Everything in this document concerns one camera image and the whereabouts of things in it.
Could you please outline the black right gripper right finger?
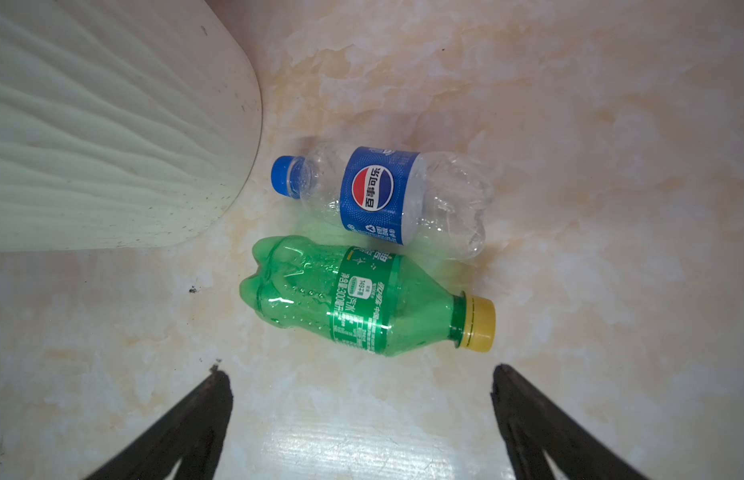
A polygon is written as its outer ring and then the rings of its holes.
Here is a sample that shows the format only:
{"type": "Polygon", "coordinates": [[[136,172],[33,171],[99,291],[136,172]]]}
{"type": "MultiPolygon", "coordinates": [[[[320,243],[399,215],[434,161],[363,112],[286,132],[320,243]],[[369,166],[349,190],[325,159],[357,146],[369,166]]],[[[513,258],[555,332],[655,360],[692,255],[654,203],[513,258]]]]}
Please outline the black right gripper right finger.
{"type": "Polygon", "coordinates": [[[642,479],[512,366],[493,372],[491,400],[517,479],[642,479]]]}

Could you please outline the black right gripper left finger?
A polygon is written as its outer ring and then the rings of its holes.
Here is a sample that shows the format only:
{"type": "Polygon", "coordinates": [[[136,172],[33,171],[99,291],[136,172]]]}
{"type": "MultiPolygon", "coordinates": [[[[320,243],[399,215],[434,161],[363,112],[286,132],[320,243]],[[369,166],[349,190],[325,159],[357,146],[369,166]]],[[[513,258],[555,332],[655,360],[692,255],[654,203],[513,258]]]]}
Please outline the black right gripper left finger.
{"type": "Polygon", "coordinates": [[[210,375],[91,479],[212,479],[233,409],[228,375],[210,375]]]}

